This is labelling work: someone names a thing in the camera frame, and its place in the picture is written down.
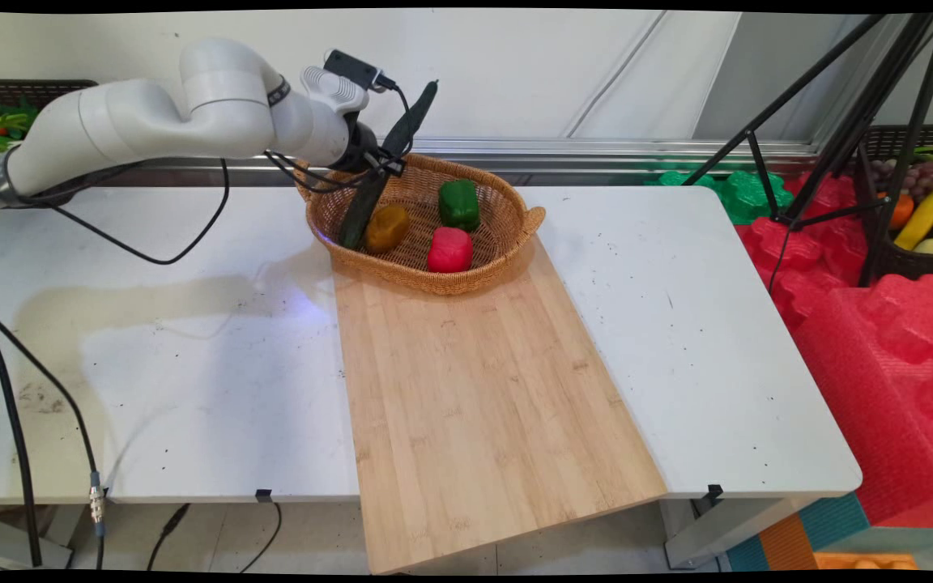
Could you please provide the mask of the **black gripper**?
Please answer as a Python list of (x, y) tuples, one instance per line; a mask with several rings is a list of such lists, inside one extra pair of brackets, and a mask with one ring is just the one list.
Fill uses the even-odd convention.
[(332, 169), (345, 173), (365, 173), (366, 181), (402, 177), (405, 161), (402, 155), (379, 151), (373, 130), (358, 121), (347, 123), (348, 140), (344, 154), (333, 163)]

